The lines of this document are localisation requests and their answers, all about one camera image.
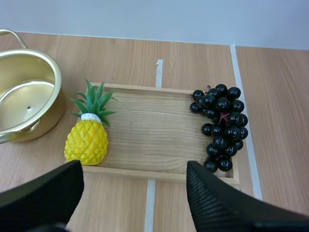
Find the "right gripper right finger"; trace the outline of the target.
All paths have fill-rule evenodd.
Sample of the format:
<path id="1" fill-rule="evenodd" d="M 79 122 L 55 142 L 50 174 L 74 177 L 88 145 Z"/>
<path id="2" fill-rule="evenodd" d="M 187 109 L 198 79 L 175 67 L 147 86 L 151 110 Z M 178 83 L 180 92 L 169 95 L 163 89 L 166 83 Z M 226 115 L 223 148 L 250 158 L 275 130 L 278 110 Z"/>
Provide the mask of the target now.
<path id="1" fill-rule="evenodd" d="M 198 232 L 307 232 L 309 217 L 255 199 L 196 161 L 187 163 L 186 191 Z"/>

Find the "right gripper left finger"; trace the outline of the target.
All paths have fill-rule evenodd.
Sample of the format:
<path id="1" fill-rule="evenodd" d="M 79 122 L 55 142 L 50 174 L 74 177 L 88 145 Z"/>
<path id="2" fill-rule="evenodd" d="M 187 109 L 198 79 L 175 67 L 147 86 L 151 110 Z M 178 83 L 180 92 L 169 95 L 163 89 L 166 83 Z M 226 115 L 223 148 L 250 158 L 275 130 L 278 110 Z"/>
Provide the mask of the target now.
<path id="1" fill-rule="evenodd" d="M 70 161 L 0 194 L 2 232 L 66 232 L 84 190 L 81 163 Z"/>

